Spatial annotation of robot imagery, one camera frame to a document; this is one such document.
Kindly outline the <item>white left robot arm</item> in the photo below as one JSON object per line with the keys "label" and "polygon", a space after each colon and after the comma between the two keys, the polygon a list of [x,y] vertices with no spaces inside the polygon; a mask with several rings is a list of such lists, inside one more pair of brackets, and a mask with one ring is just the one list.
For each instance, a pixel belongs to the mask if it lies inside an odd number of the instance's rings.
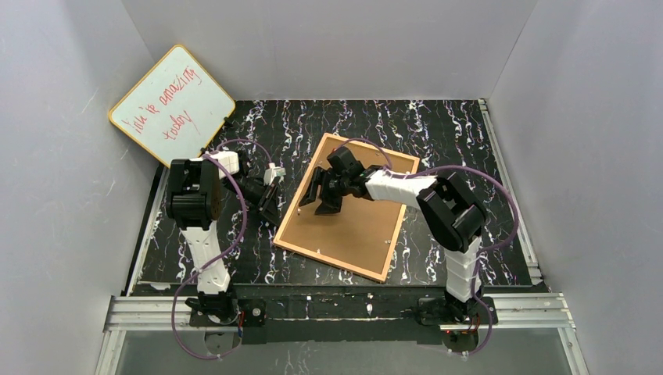
{"label": "white left robot arm", "polygon": [[170,164],[166,211],[184,235],[197,272],[201,295],[228,291],[231,276],[224,261],[218,237],[222,187],[238,191],[240,202],[259,218],[277,227],[278,185],[285,168],[269,162],[262,177],[251,177],[251,166],[242,152],[206,153],[194,159],[175,159]]}

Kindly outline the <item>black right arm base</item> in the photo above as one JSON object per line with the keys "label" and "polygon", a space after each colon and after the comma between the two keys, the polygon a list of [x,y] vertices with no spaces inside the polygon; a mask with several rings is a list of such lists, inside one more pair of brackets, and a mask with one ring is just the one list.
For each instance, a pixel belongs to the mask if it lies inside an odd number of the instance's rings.
{"label": "black right arm base", "polygon": [[469,328],[471,323],[497,324],[499,318],[494,300],[490,297],[481,297],[480,300],[477,302],[470,298],[466,302],[459,302],[450,296],[420,298],[414,307],[414,316],[424,326],[456,324]]}

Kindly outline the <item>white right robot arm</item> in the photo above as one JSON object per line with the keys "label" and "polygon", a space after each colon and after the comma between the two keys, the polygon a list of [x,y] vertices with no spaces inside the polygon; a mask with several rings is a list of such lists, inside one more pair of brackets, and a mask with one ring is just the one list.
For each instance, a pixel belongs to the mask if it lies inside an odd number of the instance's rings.
{"label": "white right robot arm", "polygon": [[364,166],[345,146],[331,152],[327,169],[317,167],[299,205],[319,200],[317,215],[340,213],[347,195],[389,201],[418,209],[435,240],[452,258],[447,267],[446,293],[468,302],[481,287],[475,267],[486,209],[456,173],[417,175],[394,173],[384,166]]}

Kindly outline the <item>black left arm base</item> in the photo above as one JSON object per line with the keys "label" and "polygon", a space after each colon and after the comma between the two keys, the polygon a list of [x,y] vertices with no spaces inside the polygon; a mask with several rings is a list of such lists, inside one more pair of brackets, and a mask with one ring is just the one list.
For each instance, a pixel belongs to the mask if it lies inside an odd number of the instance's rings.
{"label": "black left arm base", "polygon": [[190,297],[185,304],[192,311],[192,327],[262,327],[266,321],[266,302],[261,299]]}

